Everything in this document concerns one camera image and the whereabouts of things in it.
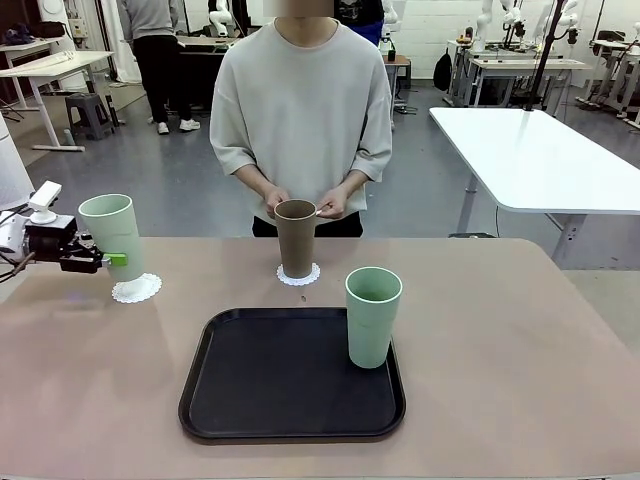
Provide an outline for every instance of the paper coaster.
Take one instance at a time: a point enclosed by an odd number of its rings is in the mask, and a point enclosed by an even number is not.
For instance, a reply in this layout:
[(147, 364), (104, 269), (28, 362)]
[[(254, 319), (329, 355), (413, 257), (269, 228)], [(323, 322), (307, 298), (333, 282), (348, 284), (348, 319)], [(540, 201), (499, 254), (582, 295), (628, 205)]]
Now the paper coaster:
[(284, 268), (282, 265), (278, 267), (276, 272), (280, 281), (286, 285), (292, 285), (294, 287), (301, 287), (302, 285), (309, 285), (315, 282), (320, 277), (320, 267), (317, 263), (311, 265), (311, 273), (304, 278), (289, 278), (284, 274)]
[(160, 291), (162, 280), (157, 275), (143, 273), (130, 282), (118, 282), (111, 295), (116, 302), (138, 303), (153, 297)]

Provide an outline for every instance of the green cup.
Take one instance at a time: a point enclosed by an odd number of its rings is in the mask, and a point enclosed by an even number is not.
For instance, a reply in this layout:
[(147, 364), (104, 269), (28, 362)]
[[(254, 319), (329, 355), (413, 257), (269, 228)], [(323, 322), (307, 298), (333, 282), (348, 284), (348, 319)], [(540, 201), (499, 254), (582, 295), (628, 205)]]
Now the green cup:
[(351, 272), (345, 285), (349, 358), (361, 368), (377, 368), (389, 351), (402, 280), (384, 268), (364, 267)]
[(129, 282), (144, 273), (142, 242), (138, 234), (133, 200), (126, 195), (100, 195), (78, 208), (96, 246), (105, 255), (126, 255), (125, 261), (108, 267), (116, 282)]

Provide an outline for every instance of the brown cup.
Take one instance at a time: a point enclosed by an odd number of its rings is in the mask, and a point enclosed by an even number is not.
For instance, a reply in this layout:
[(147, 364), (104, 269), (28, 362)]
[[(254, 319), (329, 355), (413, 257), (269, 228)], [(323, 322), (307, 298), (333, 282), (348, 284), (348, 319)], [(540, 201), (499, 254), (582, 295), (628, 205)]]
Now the brown cup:
[(306, 200), (287, 200), (275, 208), (284, 274), (304, 278), (311, 274), (316, 206)]

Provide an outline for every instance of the black pants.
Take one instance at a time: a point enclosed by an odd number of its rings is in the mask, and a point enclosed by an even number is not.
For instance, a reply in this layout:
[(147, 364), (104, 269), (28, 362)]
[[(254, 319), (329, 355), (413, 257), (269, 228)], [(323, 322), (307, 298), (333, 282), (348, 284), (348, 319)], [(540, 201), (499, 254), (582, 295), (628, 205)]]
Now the black pants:
[(150, 35), (133, 41), (133, 51), (147, 92), (151, 114), (157, 122), (167, 122), (165, 105), (178, 110), (182, 120), (191, 119), (187, 88), (182, 84), (178, 40), (173, 35)]
[[(253, 217), (253, 236), (254, 237), (277, 237), (278, 229), (265, 222), (261, 218)], [(360, 214), (352, 213), (342, 220), (335, 222), (323, 223), (316, 227), (316, 237), (331, 238), (360, 238), (362, 236), (362, 223), (360, 222)]]

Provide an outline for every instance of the tray rim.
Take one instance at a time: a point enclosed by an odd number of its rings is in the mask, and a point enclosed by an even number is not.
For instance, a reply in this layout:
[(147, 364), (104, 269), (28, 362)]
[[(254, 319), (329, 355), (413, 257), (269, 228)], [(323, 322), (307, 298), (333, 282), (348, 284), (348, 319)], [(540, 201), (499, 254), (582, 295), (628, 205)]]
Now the tray rim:
[(396, 402), (396, 414), (394, 415), (392, 421), (384, 427), (383, 429), (372, 431), (372, 432), (344, 432), (344, 433), (332, 433), (332, 434), (307, 434), (307, 433), (296, 433), (290, 435), (282, 435), (282, 434), (216, 434), (209, 435), (203, 434), (200, 430), (194, 427), (190, 418), (190, 410), (191, 410), (191, 401), (193, 399), (193, 395), (195, 393), (196, 386), (198, 385), (198, 381), (200, 379), (200, 365), (204, 361), (206, 357), (206, 353), (208, 350), (208, 344), (210, 344), (210, 339), (213, 336), (209, 334), (210, 329), (216, 323), (224, 323), (227, 321), (231, 321), (237, 319), (237, 315), (241, 311), (253, 311), (253, 312), (264, 312), (269, 310), (279, 310), (279, 311), (291, 311), (291, 310), (304, 310), (306, 313), (310, 314), (313, 312), (328, 312), (328, 311), (339, 311), (340, 314), (344, 314), (346, 316), (347, 309), (345, 307), (283, 307), (283, 308), (230, 308), (228, 310), (224, 310), (213, 318), (211, 318), (202, 329), (202, 333), (200, 334), (200, 340), (198, 341), (198, 346), (196, 348), (193, 360), (191, 362), (191, 366), (189, 367), (189, 372), (187, 374), (185, 384), (182, 390), (182, 394), (180, 396), (180, 401), (178, 403), (178, 418), (180, 420), (180, 424), (182, 425), (184, 431), (188, 433), (191, 437), (196, 440), (204, 440), (204, 441), (255, 441), (255, 440), (330, 440), (330, 439), (338, 439), (341, 441), (348, 441), (349, 439), (353, 440), (366, 440), (366, 439), (379, 439), (384, 438), (387, 435), (391, 434), (394, 430), (396, 430), (400, 424), (402, 423), (406, 410), (407, 410), (407, 401), (404, 393), (404, 387), (402, 384), (402, 377), (400, 376), (400, 369), (398, 366), (398, 359), (396, 356), (395, 345), (393, 342), (393, 338), (391, 339), (391, 344), (389, 345), (389, 352), (387, 353), (387, 359), (385, 363), (387, 364), (387, 369), (389, 370), (389, 376), (391, 378), (391, 390), (393, 392), (394, 400)]

